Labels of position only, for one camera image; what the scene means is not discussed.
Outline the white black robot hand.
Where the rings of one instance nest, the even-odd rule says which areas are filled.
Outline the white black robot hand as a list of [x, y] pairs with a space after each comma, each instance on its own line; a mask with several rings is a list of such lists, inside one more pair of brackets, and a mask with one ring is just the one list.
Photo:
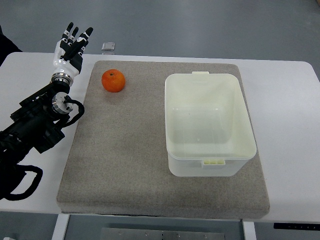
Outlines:
[[53, 75], [51, 81], [63, 81], [72, 86], [74, 79], [82, 70], [83, 53], [89, 43], [93, 28], [77, 36], [78, 27], [70, 22], [57, 42], [53, 57]]

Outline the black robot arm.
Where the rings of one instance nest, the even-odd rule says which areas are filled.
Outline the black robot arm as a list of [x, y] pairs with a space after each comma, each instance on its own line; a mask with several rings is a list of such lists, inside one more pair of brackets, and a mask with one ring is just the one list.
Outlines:
[[10, 115], [13, 124], [0, 132], [0, 161], [17, 164], [34, 148], [40, 154], [53, 148], [65, 135], [62, 129], [82, 115], [70, 118], [73, 100], [70, 83], [61, 77], [20, 102]]

